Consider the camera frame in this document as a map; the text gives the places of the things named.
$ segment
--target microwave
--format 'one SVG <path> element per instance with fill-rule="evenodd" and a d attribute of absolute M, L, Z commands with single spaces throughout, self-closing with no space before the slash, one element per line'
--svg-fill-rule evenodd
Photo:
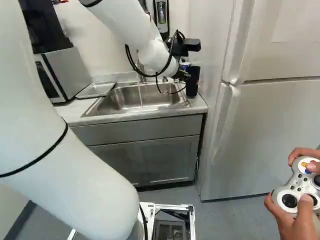
<path fill-rule="evenodd" d="M 34 54 L 44 91 L 52 103 L 71 100 L 92 83 L 77 47 Z"/>

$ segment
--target controller button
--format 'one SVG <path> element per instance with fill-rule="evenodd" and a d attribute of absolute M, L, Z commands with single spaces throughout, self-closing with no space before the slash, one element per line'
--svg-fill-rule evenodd
<path fill-rule="evenodd" d="M 316 199 L 316 197 L 311 195 L 311 194 L 308 194 L 308 195 L 313 199 L 313 206 L 317 205 L 318 204 L 318 200 Z"/>
<path fill-rule="evenodd" d="M 283 195 L 282 202 L 287 208 L 290 209 L 293 209 L 298 205 L 297 199 L 291 194 Z"/>
<path fill-rule="evenodd" d="M 315 185 L 317 185 L 318 187 L 320 187 L 320 175 L 317 175 L 314 177 L 313 182 Z"/>

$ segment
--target white refrigerator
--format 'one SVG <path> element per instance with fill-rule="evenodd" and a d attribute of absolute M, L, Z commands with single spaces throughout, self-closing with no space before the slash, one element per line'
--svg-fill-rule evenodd
<path fill-rule="evenodd" d="M 320 3 L 191 0 L 200 38 L 199 92 L 209 106 L 199 158 L 201 200 L 271 192 L 295 147 L 320 144 Z"/>

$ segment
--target hand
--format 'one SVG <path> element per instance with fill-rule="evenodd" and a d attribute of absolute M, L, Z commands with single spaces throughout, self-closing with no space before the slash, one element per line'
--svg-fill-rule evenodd
<path fill-rule="evenodd" d="M 292 163 L 297 157 L 308 156 L 320 159 L 320 150 L 305 148 L 305 147 L 296 147 L 289 155 L 289 166 L 292 166 Z M 320 173 L 320 162 L 317 163 L 308 163 L 306 168 L 312 173 Z"/>
<path fill-rule="evenodd" d="M 296 219 L 273 202 L 271 193 L 265 198 L 264 205 L 278 223 L 281 240 L 318 240 L 313 220 L 314 202 L 309 195 L 301 196 Z"/>

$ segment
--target cable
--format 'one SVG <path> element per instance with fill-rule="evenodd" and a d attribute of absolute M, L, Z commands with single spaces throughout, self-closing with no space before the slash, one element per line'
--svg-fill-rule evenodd
<path fill-rule="evenodd" d="M 163 67 L 163 69 L 160 71 L 160 72 L 155 72 L 155 74 L 153 75 L 148 75 L 148 74 L 145 74 L 144 72 L 142 72 L 136 65 L 135 65 L 135 61 L 133 60 L 132 58 L 132 55 L 131 55 L 131 52 L 130 52 L 130 48 L 127 44 L 125 44 L 125 54 L 126 54 L 126 57 L 128 58 L 128 61 L 131 65 L 131 67 L 133 68 L 133 70 L 135 70 L 139 75 L 145 77 L 145 78 L 153 78 L 155 77 L 155 84 L 156 84 L 156 88 L 158 89 L 159 93 L 160 94 L 163 94 L 163 92 L 160 90 L 160 87 L 159 87 L 159 83 L 158 83 L 158 76 L 162 73 L 164 73 L 167 68 L 169 67 L 170 65 L 170 62 L 171 62 L 171 59 L 172 59 L 172 50 L 173 50 L 173 46 L 174 46 L 174 41 L 175 41 L 175 38 L 182 38 L 183 40 L 186 39 L 185 35 L 180 32 L 178 29 L 174 32 L 173 36 L 172 36 L 172 43 L 171 43 L 171 46 L 170 46 L 170 50 L 169 50 L 169 57 L 168 57 L 168 60 L 166 61 L 166 64 L 165 66 Z M 170 92 L 170 94 L 177 94 L 181 91 L 183 91 L 184 89 L 186 88 L 186 86 L 184 86 L 182 89 L 178 90 L 178 91 L 175 91 L 175 92 Z"/>
<path fill-rule="evenodd" d="M 183 90 L 186 88 L 186 86 L 187 86 L 187 84 L 186 84 L 183 88 L 181 88 L 180 90 L 178 90 L 178 91 L 170 92 L 170 94 L 177 94 L 177 93 L 180 93 L 181 91 L 183 91 Z"/>
<path fill-rule="evenodd" d="M 126 53 L 126 57 L 128 58 L 129 60 L 129 63 L 131 65 L 131 67 L 133 68 L 133 70 L 135 70 L 138 74 L 140 74 L 141 76 L 143 77 L 146 77 L 146 78 L 154 78 L 154 77 L 157 77 L 159 75 L 161 75 L 162 73 L 164 73 L 167 68 L 169 67 L 170 63 L 171 63 L 171 59 L 172 59 L 172 49 L 173 49 L 173 41 L 174 39 L 176 38 L 177 35 L 182 35 L 182 37 L 184 37 L 184 35 L 182 33 L 179 33 L 179 30 L 177 29 L 173 36 L 172 36 L 172 44 L 170 46 L 170 50 L 169 50 L 169 57 L 168 57 L 168 60 L 166 61 L 166 64 L 165 66 L 163 67 L 163 69 L 159 72 L 157 72 L 156 74 L 153 74 L 153 75 L 148 75 L 148 74 L 145 74 L 144 72 L 142 72 L 139 68 L 137 68 L 137 66 L 135 65 L 134 63 L 134 60 L 132 59 L 132 55 L 131 55 L 131 52 L 130 52 L 130 48 L 127 44 L 125 44 L 125 53 Z"/>
<path fill-rule="evenodd" d="M 158 76 L 155 76 L 155 85 L 156 85 L 156 88 L 158 89 L 159 93 L 163 94 L 163 92 L 160 90 L 160 87 L 158 85 Z"/>
<path fill-rule="evenodd" d="M 148 240 L 148 226 L 147 226 L 146 216 L 140 204 L 139 204 L 139 208 L 140 208 L 140 212 L 143 220 L 144 240 Z"/>
<path fill-rule="evenodd" d="M 65 127 L 64 127 L 64 131 L 63 133 L 61 134 L 61 136 L 58 138 L 57 141 L 55 141 L 55 143 L 49 147 L 44 153 L 42 153 L 40 156 L 38 156 L 36 159 L 30 161 L 29 163 L 27 163 L 26 165 L 22 166 L 22 167 L 19 167 L 18 169 L 16 170 L 13 170 L 13 171 L 10 171 L 10 172 L 7 172 L 7 173 L 4 173 L 4 174 L 0 174 L 0 178 L 6 178 L 6 177 L 9 177 L 9 176 L 12 176 L 12 175 L 15 175 L 15 174 L 18 174 L 28 168 L 30 168 L 31 166 L 35 165 L 36 163 L 40 162 L 42 159 L 44 159 L 48 154 L 50 154 L 60 143 L 61 141 L 65 138 L 65 136 L 67 135 L 67 132 L 68 132 L 68 124 L 66 121 L 65 122 Z"/>

